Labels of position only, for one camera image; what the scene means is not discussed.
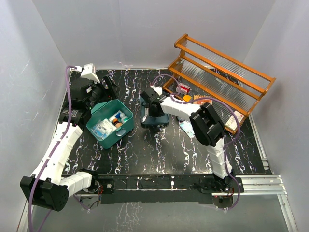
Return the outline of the blue white bandage roll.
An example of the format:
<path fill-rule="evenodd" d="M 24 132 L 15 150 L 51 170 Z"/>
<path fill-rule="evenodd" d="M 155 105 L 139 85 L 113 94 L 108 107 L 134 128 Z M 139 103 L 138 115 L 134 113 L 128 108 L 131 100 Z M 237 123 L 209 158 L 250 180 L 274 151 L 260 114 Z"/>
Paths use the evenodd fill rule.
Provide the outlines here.
<path fill-rule="evenodd" d="M 114 113 L 110 118 L 109 121 L 112 122 L 115 118 L 119 118 L 122 111 L 118 110 L 116 113 Z"/>

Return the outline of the green medicine kit box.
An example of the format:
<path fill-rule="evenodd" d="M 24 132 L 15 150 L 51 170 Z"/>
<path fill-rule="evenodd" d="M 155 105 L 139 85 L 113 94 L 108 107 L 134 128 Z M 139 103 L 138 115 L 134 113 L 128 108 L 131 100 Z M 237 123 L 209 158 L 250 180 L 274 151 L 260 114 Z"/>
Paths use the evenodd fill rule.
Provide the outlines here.
<path fill-rule="evenodd" d="M 109 149 L 134 129 L 133 113 L 118 99 L 98 103 L 86 127 L 103 148 Z"/>

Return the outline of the blue white bandage packet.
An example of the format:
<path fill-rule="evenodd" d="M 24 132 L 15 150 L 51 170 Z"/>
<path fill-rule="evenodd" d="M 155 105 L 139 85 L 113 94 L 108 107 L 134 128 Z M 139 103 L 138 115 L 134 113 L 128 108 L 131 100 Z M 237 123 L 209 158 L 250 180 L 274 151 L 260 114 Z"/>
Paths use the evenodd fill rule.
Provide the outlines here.
<path fill-rule="evenodd" d="M 99 120 L 92 128 L 91 132 L 94 136 L 102 141 L 106 139 L 109 135 L 111 135 L 116 130 L 116 127 L 108 120 Z"/>

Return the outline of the blue white mask packet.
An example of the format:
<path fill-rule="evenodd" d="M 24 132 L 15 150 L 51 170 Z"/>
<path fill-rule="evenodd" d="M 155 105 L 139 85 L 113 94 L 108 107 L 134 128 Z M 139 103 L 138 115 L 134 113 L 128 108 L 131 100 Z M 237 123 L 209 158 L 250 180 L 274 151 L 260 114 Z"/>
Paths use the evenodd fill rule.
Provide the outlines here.
<path fill-rule="evenodd" d="M 190 122 L 182 121 L 179 125 L 190 139 L 194 138 L 195 133 L 194 133 L 193 127 Z"/>

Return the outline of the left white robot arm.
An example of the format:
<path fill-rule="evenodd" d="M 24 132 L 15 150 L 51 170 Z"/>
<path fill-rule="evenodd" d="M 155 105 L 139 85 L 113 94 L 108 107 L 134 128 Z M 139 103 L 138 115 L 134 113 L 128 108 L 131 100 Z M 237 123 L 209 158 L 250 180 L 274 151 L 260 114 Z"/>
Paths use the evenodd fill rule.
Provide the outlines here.
<path fill-rule="evenodd" d="M 24 176 L 20 181 L 28 203 L 61 211 L 75 193 L 83 189 L 94 193 L 99 189 L 100 181 L 95 171 L 81 169 L 67 178 L 61 177 L 75 143 L 94 115 L 94 107 L 116 98 L 107 75 L 100 77 L 98 83 L 85 77 L 71 82 L 55 134 L 43 159 L 31 176 Z"/>

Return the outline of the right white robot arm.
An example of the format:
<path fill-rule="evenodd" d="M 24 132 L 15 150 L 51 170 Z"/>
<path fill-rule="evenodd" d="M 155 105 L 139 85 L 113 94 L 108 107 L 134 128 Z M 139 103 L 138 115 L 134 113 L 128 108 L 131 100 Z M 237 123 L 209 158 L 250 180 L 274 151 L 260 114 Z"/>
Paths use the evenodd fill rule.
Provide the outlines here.
<path fill-rule="evenodd" d="M 146 102 L 148 116 L 171 114 L 190 122 L 196 139 L 206 146 L 210 156 L 213 174 L 218 177 L 215 179 L 216 188 L 222 192 L 228 191 L 233 185 L 233 168 L 225 156 L 225 126 L 213 105 L 177 100 L 172 95 L 160 95 L 153 88 L 143 91 L 141 97 Z"/>

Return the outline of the white green medicine bottle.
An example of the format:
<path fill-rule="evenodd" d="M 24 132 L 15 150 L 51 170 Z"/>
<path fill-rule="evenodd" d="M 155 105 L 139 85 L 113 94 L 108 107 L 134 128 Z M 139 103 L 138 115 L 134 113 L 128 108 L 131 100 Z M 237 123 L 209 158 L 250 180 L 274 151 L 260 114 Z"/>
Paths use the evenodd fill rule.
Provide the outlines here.
<path fill-rule="evenodd" d="M 124 113 L 120 113 L 119 118 L 120 118 L 122 123 L 125 123 L 126 121 L 129 120 L 129 118 Z"/>

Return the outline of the orange cap medicine bottle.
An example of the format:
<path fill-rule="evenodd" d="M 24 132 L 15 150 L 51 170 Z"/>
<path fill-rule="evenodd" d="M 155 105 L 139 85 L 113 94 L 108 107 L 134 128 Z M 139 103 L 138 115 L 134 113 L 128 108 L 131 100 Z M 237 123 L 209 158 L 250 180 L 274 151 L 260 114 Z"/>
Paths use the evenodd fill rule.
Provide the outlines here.
<path fill-rule="evenodd" d="M 119 121 L 118 118 L 114 118 L 114 119 L 112 120 L 112 123 L 113 123 L 113 125 L 114 125 L 116 128 L 119 128 L 120 126 L 122 126 L 122 122 Z"/>

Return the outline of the red white medicine box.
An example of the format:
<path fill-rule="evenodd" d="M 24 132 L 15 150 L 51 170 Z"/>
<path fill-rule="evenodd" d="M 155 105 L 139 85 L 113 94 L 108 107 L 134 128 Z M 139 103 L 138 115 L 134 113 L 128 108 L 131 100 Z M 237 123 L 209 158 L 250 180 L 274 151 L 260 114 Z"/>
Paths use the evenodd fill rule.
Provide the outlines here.
<path fill-rule="evenodd" d="M 179 95 L 179 94 L 183 94 L 183 95 L 186 95 L 190 92 L 191 90 L 191 87 L 184 84 L 184 83 L 179 83 L 177 84 L 176 86 L 176 93 Z"/>

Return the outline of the yellow grey sponge block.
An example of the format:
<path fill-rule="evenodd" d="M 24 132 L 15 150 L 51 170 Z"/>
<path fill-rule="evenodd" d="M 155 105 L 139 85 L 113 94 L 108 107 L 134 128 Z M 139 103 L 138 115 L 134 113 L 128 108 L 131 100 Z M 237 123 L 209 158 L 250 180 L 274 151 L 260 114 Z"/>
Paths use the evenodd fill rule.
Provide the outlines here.
<path fill-rule="evenodd" d="M 189 102 L 191 101 L 193 98 L 190 96 L 190 95 L 184 95 L 183 96 L 183 100 L 186 101 L 186 102 Z"/>

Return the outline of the orange spiral notepad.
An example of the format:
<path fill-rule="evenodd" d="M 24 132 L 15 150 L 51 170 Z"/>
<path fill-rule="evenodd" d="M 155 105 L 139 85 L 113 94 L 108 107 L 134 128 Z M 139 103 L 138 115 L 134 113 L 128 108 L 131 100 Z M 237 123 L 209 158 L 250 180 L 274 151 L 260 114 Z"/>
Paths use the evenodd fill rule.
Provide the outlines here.
<path fill-rule="evenodd" d="M 206 95 L 194 95 L 193 104 L 203 105 L 205 103 L 212 104 L 212 100 L 209 99 L 209 96 Z"/>

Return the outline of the orange wooden shelf rack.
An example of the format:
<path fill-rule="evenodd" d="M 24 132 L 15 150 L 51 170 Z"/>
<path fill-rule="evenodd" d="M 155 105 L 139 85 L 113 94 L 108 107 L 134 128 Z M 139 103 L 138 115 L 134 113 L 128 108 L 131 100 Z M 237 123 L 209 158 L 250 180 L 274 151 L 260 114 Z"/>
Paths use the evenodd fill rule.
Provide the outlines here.
<path fill-rule="evenodd" d="M 227 104 L 234 118 L 218 103 L 213 106 L 220 115 L 225 129 L 235 134 L 276 79 L 194 39 L 181 36 L 174 47 L 177 58 L 168 66 L 173 76 L 191 87 L 190 95 L 198 93 L 214 97 Z"/>

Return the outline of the black front base bar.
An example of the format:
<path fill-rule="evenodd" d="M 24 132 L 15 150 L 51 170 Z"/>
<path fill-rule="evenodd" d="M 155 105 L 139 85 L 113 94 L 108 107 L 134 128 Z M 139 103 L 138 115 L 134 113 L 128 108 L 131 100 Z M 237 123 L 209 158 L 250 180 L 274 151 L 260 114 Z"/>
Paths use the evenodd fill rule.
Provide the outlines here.
<path fill-rule="evenodd" d="M 102 204 L 198 202 L 232 205 L 232 197 L 244 192 L 242 179 L 225 179 L 213 174 L 98 174 L 95 189 L 80 191 L 83 197 L 96 196 Z"/>

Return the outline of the aluminium frame rail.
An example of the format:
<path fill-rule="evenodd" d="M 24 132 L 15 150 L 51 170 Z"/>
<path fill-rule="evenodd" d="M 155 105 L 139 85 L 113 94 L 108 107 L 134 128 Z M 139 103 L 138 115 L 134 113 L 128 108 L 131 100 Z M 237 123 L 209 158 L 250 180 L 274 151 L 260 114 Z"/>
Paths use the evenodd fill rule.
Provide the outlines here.
<path fill-rule="evenodd" d="M 62 176 L 62 179 L 67 178 L 69 176 L 71 175 L 64 175 Z M 266 174 L 237 175 L 236 177 L 239 177 L 242 179 L 242 184 L 244 188 L 244 192 L 239 194 L 236 197 L 237 199 L 239 199 L 241 195 L 280 195 L 280 196 L 283 196 L 287 194 L 280 175 L 266 175 Z M 92 189 L 86 188 L 81 191 L 89 193 L 93 191 L 94 189 L 95 187 Z M 79 192 L 71 196 L 71 197 L 76 198 L 79 203 L 82 203 L 83 199 L 86 199 L 86 198 L 96 198 L 97 203 L 101 203 L 101 200 L 98 197 L 96 196 L 83 197 L 82 195 L 79 194 Z M 219 205 L 218 202 L 213 202 L 213 205 L 223 210 L 228 210 L 232 207 L 232 205 Z"/>

